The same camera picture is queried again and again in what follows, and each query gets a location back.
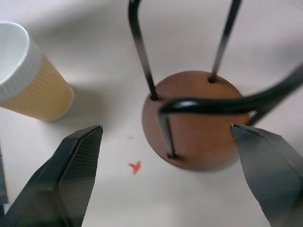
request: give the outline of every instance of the red paint splotch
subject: red paint splotch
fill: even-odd
[[[141,168],[141,162],[140,161],[138,161],[136,165],[135,164],[131,164],[131,163],[129,163],[128,165],[131,168],[133,168],[133,175],[136,175],[137,172],[139,171],[139,169]]]

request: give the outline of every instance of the round wooden seat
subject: round wooden seat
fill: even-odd
[[[211,73],[186,71],[165,78],[157,86],[160,101],[148,96],[143,107],[143,130],[154,151],[165,161],[184,169],[210,170],[220,168],[238,157],[230,126],[245,124],[248,114],[195,115],[175,114],[169,117],[178,159],[167,157],[168,148],[158,123],[157,113],[166,100],[177,97],[228,99],[242,97],[228,81],[218,77],[209,83]]]

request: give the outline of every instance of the white surface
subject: white surface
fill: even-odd
[[[0,19],[12,19],[30,31],[73,86],[75,100],[56,122],[0,110],[11,202],[66,135],[102,124],[97,178],[84,227],[270,226],[239,161],[219,172],[195,173],[170,166],[148,145],[141,126],[148,87],[128,26],[126,0],[66,1],[62,7],[59,1],[53,6],[38,2],[0,12]],[[143,0],[141,25],[156,82],[179,71],[211,70],[229,4]],[[303,59],[302,24],[303,11],[290,0],[245,0],[219,74],[245,95],[277,83]],[[301,154],[302,98],[299,90],[257,125],[282,135]],[[139,160],[142,168],[133,176],[128,163]]]
[[[22,92],[41,68],[42,53],[19,24],[0,21],[0,100]]]

